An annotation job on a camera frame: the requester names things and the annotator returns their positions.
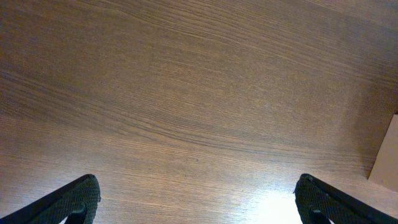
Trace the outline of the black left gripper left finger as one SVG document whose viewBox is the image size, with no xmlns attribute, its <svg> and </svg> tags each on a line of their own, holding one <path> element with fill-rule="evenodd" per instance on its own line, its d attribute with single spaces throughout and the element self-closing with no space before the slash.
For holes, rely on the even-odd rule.
<svg viewBox="0 0 398 224">
<path fill-rule="evenodd" d="M 1 223 L 92 224 L 100 200 L 97 178 L 86 174 L 1 218 Z"/>
</svg>

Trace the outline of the brown cardboard box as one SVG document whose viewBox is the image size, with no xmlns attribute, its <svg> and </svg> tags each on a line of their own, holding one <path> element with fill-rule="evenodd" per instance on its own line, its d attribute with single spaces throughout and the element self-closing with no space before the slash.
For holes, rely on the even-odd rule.
<svg viewBox="0 0 398 224">
<path fill-rule="evenodd" d="M 368 180 L 397 192 L 397 115 L 395 114 L 382 144 Z"/>
</svg>

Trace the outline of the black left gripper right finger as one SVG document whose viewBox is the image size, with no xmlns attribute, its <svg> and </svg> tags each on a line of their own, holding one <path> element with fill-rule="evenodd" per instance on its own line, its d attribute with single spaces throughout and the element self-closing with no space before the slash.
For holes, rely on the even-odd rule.
<svg viewBox="0 0 398 224">
<path fill-rule="evenodd" d="M 300 176 L 294 194 L 297 210 L 304 224 L 397 224 L 396 218 L 310 174 Z"/>
</svg>

